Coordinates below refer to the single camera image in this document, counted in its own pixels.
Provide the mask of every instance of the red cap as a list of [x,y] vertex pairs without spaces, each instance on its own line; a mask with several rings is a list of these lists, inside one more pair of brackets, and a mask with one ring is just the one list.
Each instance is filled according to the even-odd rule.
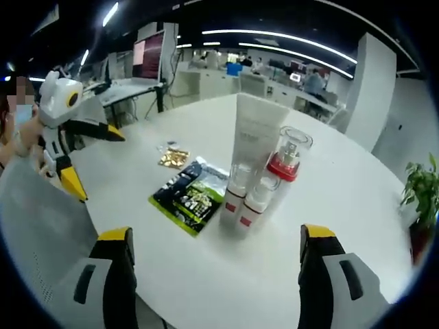
[[277,175],[282,180],[287,182],[293,182],[297,177],[297,170],[299,169],[300,163],[294,166],[288,166],[282,163],[278,156],[278,153],[274,154],[270,162],[267,164],[267,170],[274,175]]

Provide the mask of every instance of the white round table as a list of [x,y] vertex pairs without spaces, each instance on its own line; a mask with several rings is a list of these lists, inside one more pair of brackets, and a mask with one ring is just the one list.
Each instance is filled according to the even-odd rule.
[[148,202],[177,170],[158,165],[158,147],[176,141],[230,169],[236,95],[199,101],[123,128],[124,143],[97,142],[71,154],[98,233],[134,231],[137,293],[177,329],[296,328],[300,225],[337,234],[380,278],[395,302],[412,266],[399,224],[403,185],[372,154],[323,123],[292,110],[285,120],[314,139],[307,165],[258,234],[236,241],[219,215],[193,238]]

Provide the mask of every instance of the white bottle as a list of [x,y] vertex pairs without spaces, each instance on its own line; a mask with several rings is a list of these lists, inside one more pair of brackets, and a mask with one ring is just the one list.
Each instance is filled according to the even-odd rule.
[[237,215],[246,196],[246,186],[251,174],[252,169],[246,164],[236,164],[232,167],[220,215],[221,224],[229,227],[236,224]]
[[277,189],[280,178],[267,173],[247,194],[239,211],[236,231],[240,236],[247,236],[268,207],[273,192]]

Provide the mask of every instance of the white robot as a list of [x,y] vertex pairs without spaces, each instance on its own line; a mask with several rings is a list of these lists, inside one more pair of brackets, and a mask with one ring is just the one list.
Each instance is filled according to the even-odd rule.
[[59,72],[50,71],[40,88],[40,120],[45,125],[45,161],[51,173],[57,173],[66,191],[86,201],[87,194],[72,167],[70,149],[62,139],[61,131],[107,141],[124,141],[122,133],[111,125],[79,119],[82,110],[81,82],[59,78]]

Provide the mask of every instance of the ceiling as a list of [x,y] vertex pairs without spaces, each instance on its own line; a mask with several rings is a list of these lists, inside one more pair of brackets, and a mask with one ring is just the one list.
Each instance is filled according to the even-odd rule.
[[[369,1],[335,0],[349,10],[368,19],[384,30],[402,46],[422,71],[418,44],[413,42],[410,17],[413,8],[394,7],[391,4],[371,6]],[[0,76],[8,75],[6,62],[14,64],[17,73],[33,77],[44,77],[50,68],[81,58],[85,49],[90,49],[87,62],[103,58],[108,52],[132,48],[138,28],[150,21],[179,23],[178,41],[201,47],[206,41],[220,41],[221,47],[238,47],[239,42],[259,43],[261,36],[244,34],[201,34],[210,29],[255,29],[280,32],[312,40],[334,48],[348,56],[356,57],[359,39],[369,32],[383,41],[397,54],[397,70],[415,69],[415,64],[391,40],[371,25],[332,5],[319,1],[271,0],[261,1],[210,1],[203,0],[183,5],[179,0],[119,0],[119,9],[107,26],[102,21],[115,0],[75,0],[59,3],[60,19],[31,35],[55,1],[15,1],[2,5],[3,12],[20,12],[26,8],[20,23],[6,23],[2,30],[11,31],[0,53]],[[180,5],[173,10],[173,5]],[[275,40],[280,48],[318,58],[349,73],[355,72],[355,65],[328,51],[285,38],[264,36]]]

